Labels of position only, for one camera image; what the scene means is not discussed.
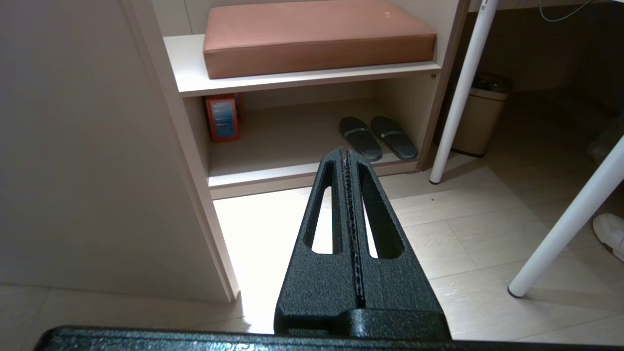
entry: shelf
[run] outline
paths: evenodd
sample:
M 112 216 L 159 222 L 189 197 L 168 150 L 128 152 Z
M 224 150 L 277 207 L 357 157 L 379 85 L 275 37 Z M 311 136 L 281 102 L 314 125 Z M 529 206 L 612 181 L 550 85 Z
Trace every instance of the shelf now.
M 164 37 L 173 74 L 182 97 L 226 94 L 284 87 L 402 77 L 417 72 L 439 73 L 435 62 L 325 69 L 225 79 L 210 79 L 203 60 L 203 34 Z
M 248 111 L 240 140 L 210 144 L 208 186 L 213 190 L 313 176 L 325 154 L 349 147 L 338 130 L 340 119 L 353 116 L 369 124 L 383 114 L 372 99 Z M 397 164 L 405 166 L 403 172 L 416 169 L 416 160 L 402 161 L 380 145 L 384 156 L 373 162 L 376 169 Z

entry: trash can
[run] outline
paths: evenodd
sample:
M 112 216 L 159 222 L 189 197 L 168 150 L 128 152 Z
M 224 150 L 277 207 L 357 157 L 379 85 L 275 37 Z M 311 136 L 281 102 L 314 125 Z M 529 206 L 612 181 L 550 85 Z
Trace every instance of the trash can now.
M 451 150 L 483 157 L 510 91 L 511 83 L 506 79 L 477 73 Z

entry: cable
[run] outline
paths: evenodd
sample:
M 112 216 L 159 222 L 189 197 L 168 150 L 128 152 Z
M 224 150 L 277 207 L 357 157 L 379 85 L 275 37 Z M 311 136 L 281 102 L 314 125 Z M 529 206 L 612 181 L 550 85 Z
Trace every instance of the cable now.
M 589 4 L 591 4 L 593 2 L 593 0 L 588 0 L 585 4 L 581 5 L 578 9 L 572 11 L 567 16 L 564 16 L 564 17 L 561 17 L 561 18 L 557 18 L 557 19 L 550 19 L 550 18 L 546 18 L 546 16 L 544 15 L 544 9 L 542 7 L 542 0 L 539 0 L 539 1 L 540 1 L 540 14 L 542 15 L 542 18 L 544 18 L 545 21 L 551 22 L 551 23 L 563 21 L 564 19 L 566 19 L 566 18 L 572 16 L 573 14 L 581 11 L 583 9 L 583 7 L 589 5 Z

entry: cabinet door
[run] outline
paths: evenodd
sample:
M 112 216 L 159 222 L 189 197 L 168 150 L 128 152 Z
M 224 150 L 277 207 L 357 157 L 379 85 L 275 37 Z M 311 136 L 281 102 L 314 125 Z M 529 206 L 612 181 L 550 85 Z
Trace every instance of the cabinet door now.
M 0 281 L 233 300 L 152 5 L 9 0 L 0 41 Z

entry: white table leg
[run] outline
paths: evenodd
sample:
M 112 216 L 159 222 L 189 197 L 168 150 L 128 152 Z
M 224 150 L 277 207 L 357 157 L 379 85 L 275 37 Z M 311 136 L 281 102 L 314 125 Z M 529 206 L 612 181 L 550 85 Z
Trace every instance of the white table leg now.
M 581 189 L 529 261 L 509 284 L 514 297 L 522 297 L 561 250 L 577 234 L 624 179 L 624 137 Z
M 477 22 L 474 25 L 468 51 L 466 52 L 466 58 L 464 59 L 464 65 L 462 66 L 462 72 L 459 75 L 455 95 L 451 102 L 451 109 L 449 109 L 449 115 L 444 125 L 440 146 L 437 149 L 436 160 L 433 163 L 433 169 L 429 177 L 429 182 L 432 184 L 439 184 L 442 179 L 444 166 L 446 166 L 446 160 L 449 158 L 451 146 L 453 145 L 455 133 L 457 132 L 457 126 L 464 113 L 468 93 L 470 93 L 472 87 L 472 80 L 477 72 L 481 54 L 485 47 L 487 35 L 490 33 L 490 27 L 492 26 L 492 20 L 494 19 L 498 5 L 499 0 L 482 0 L 481 2 Z

